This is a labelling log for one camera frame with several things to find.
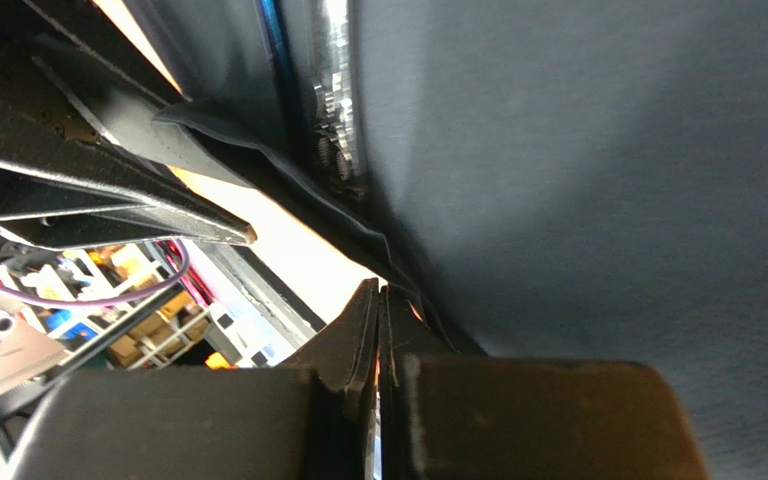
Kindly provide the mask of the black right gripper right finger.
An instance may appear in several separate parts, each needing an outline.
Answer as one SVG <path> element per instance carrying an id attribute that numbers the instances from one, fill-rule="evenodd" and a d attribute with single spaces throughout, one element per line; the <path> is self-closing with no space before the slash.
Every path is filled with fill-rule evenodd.
<path id="1" fill-rule="evenodd" d="M 426 318 L 413 305 L 414 295 L 387 285 L 378 304 L 378 397 L 382 477 L 414 479 L 410 471 L 409 408 L 402 387 L 408 355 L 479 355 L 486 351 L 459 327 L 447 331 L 435 313 Z"/>

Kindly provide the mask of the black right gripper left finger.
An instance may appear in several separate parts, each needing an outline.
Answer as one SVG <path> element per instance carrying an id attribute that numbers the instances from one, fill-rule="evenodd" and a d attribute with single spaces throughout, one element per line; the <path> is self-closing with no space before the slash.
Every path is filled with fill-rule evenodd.
<path id="1" fill-rule="evenodd" d="M 361 281 L 337 318 L 279 364 L 311 377 L 303 479 L 374 477 L 379 293 L 378 279 Z"/>

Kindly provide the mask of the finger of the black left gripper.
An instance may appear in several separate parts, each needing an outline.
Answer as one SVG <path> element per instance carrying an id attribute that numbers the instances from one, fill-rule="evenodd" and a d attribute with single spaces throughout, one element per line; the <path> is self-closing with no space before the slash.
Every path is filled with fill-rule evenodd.
<path id="1" fill-rule="evenodd" d="M 248 187 L 183 127 L 159 119 L 182 96 L 90 1 L 30 1 L 53 31 L 33 61 L 102 139 L 131 156 Z"/>
<path id="2" fill-rule="evenodd" d="M 257 239 L 248 222 L 186 188 L 1 101 L 0 235 L 36 247 Z"/>

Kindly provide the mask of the iridescent purple spoon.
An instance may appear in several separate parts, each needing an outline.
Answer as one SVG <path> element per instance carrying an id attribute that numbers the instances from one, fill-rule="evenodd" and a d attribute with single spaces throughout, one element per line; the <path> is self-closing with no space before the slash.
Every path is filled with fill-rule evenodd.
<path id="1" fill-rule="evenodd" d="M 308 136 L 304 121 L 303 102 L 295 75 L 296 71 L 280 2 L 260 0 L 258 4 L 268 38 L 267 44 L 271 56 L 274 83 L 281 103 L 282 115 L 288 131 L 287 135 L 294 153 L 302 156 L 307 153 Z"/>

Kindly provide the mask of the black paper napkin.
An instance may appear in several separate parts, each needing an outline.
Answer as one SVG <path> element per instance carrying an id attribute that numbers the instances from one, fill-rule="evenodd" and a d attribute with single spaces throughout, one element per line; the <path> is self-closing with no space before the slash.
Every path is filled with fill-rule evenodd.
<path id="1" fill-rule="evenodd" d="M 187 126 L 487 354 L 635 360 L 717 479 L 768 479 L 768 1 L 349 1 L 366 193 L 318 163 L 310 1 L 132 1 Z"/>

